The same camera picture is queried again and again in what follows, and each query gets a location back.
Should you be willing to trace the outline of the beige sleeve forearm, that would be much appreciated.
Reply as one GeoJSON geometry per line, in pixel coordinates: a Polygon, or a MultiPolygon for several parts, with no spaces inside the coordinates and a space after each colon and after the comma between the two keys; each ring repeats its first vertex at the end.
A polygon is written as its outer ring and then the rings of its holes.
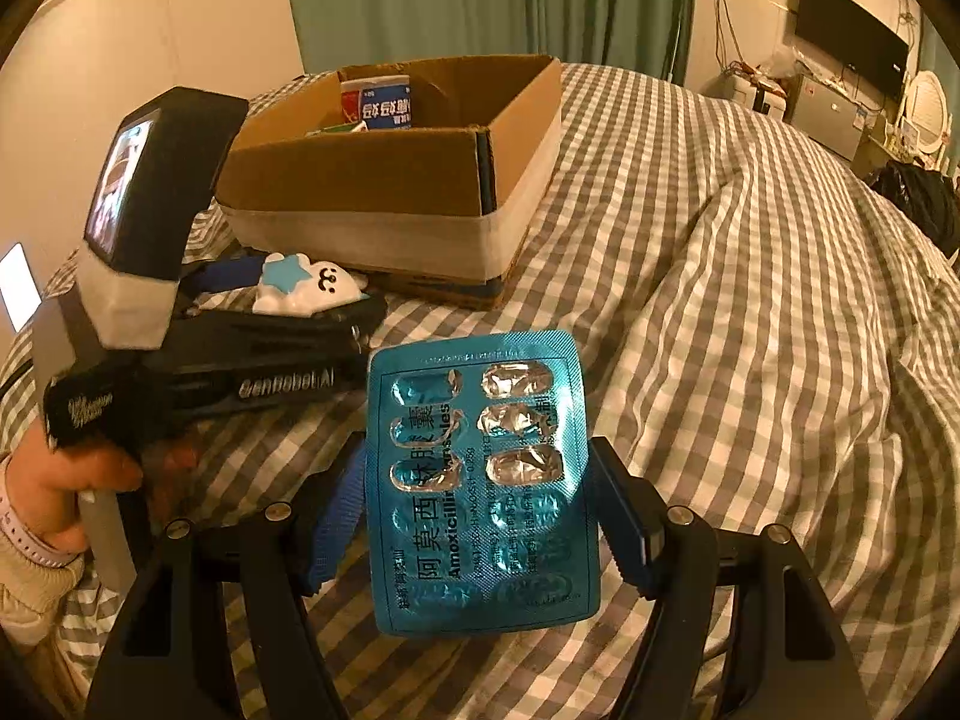
{"type": "Polygon", "coordinates": [[[36,649],[52,631],[60,606],[85,573],[85,558],[64,567],[44,567],[2,538],[2,629],[15,649],[36,649]]]}

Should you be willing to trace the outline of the left hand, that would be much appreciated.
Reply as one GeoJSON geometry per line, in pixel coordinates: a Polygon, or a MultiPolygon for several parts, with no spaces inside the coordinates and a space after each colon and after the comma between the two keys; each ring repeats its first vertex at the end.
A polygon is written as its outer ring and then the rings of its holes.
{"type": "Polygon", "coordinates": [[[146,488],[149,515],[156,522],[167,522],[189,488],[200,450],[192,436],[161,442],[156,450],[160,456],[148,472],[107,440],[52,450],[41,421],[35,419],[8,459],[11,507],[32,533],[67,553],[88,547],[78,514],[80,493],[133,493],[146,488]]]}

